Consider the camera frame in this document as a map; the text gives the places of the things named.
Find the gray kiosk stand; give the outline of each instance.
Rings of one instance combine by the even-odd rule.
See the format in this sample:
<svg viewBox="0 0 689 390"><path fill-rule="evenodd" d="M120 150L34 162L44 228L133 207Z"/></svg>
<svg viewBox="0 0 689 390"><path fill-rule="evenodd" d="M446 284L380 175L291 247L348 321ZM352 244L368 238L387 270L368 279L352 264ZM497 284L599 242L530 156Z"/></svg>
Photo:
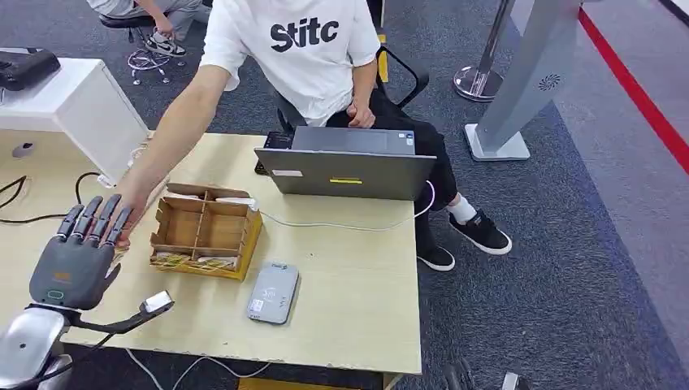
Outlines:
<svg viewBox="0 0 689 390"><path fill-rule="evenodd" d="M519 50L495 100L479 123L465 126L474 160L526 160L531 156L519 131L570 76L582 3L534 1Z"/></svg>

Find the fan icon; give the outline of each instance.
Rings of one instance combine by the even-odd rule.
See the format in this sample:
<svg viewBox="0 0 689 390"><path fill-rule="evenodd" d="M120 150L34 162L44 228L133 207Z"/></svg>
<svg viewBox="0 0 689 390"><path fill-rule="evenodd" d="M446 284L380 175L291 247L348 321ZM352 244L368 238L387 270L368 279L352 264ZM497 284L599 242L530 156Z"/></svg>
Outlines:
<svg viewBox="0 0 689 390"><path fill-rule="evenodd" d="M558 84L560 84L561 77L559 75L547 75L539 82L539 89L541 91L549 91Z"/></svg>

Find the robotic finger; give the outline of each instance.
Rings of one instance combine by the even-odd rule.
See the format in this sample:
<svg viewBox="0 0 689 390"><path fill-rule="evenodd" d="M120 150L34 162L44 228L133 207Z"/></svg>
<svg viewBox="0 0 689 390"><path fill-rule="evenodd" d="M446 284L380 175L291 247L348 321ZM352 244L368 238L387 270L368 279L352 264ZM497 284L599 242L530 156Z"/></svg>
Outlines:
<svg viewBox="0 0 689 390"><path fill-rule="evenodd" d="M126 207L122 209L122 211L119 212L119 216L115 220L115 224L112 226L112 229L110 230L110 233L108 234L106 238L106 242L104 245L113 245L115 246L115 243L117 242L117 239L119 238L119 235L122 233L122 229L124 228L124 224L127 223L127 219L129 218L129 215L132 213L132 209L129 207Z"/></svg>
<svg viewBox="0 0 689 390"><path fill-rule="evenodd" d="M79 214L81 211L84 209L84 206L82 205L76 205L69 210L67 213L67 216L65 219L63 219L63 222L60 224L60 227L58 228L58 233L56 236L59 236L62 241L66 241L67 237L72 234L72 229L74 228L74 224L76 222L76 218L79 217Z"/></svg>
<svg viewBox="0 0 689 390"><path fill-rule="evenodd" d="M105 234L106 228L110 223L112 213L115 211L115 207L121 198L122 196L116 193L115 195L111 196L110 199L108 199L106 206L103 207L103 211L101 211L101 214L98 216L96 227L93 228L93 231L89 235L89 241L91 241L92 246L96 247L98 246L98 243L101 242L103 234Z"/></svg>
<svg viewBox="0 0 689 390"><path fill-rule="evenodd" d="M76 224L72 235L78 236L79 238L84 238L86 232L88 232L89 228L91 228L93 216L96 214L101 202L103 202L102 197L95 197L89 202L89 205L86 206L86 210L84 210L81 218L79 218L79 222Z"/></svg>

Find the black sneaker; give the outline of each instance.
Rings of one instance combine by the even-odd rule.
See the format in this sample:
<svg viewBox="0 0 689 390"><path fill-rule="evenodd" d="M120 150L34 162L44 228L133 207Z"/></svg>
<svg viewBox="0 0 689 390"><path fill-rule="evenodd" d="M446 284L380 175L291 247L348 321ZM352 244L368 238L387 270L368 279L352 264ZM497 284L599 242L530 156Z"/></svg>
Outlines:
<svg viewBox="0 0 689 390"><path fill-rule="evenodd" d="M436 246L424 253L416 253L416 258L425 262L431 269L441 272L454 268L454 256L445 248Z"/></svg>
<svg viewBox="0 0 689 390"><path fill-rule="evenodd" d="M174 39L167 39L157 31L146 40L145 44L146 49L171 57L183 57L187 54L187 50L177 45Z"/></svg>
<svg viewBox="0 0 689 390"><path fill-rule="evenodd" d="M507 254L512 250L512 240L507 237L483 210L476 212L474 218L461 225L450 213L450 224L487 254Z"/></svg>

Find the black device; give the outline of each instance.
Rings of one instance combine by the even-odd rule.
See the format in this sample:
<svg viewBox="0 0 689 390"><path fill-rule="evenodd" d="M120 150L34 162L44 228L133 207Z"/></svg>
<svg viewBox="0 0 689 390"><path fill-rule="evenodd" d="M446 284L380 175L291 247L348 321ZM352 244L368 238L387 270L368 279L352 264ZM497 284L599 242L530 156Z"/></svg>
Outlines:
<svg viewBox="0 0 689 390"><path fill-rule="evenodd" d="M0 49L0 89L20 91L56 72L60 62L43 49Z"/></svg>
<svg viewBox="0 0 689 390"><path fill-rule="evenodd" d="M263 148L291 149L293 139L293 134L287 134L286 132L269 132L266 142L263 144ZM253 171L261 176L268 176L268 171L266 171L266 168L263 166L263 163L260 160L256 162L256 167L253 169Z"/></svg>

